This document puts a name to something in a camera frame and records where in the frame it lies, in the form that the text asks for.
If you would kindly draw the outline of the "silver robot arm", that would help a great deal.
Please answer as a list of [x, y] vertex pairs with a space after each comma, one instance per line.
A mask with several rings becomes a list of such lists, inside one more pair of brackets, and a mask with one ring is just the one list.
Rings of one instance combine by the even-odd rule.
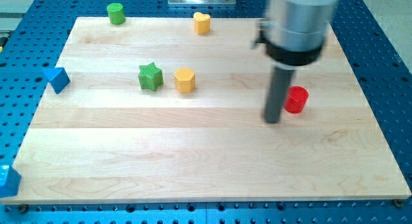
[[264, 44], [274, 66], [294, 70], [321, 53], [325, 32], [339, 0], [267, 0], [254, 45]]

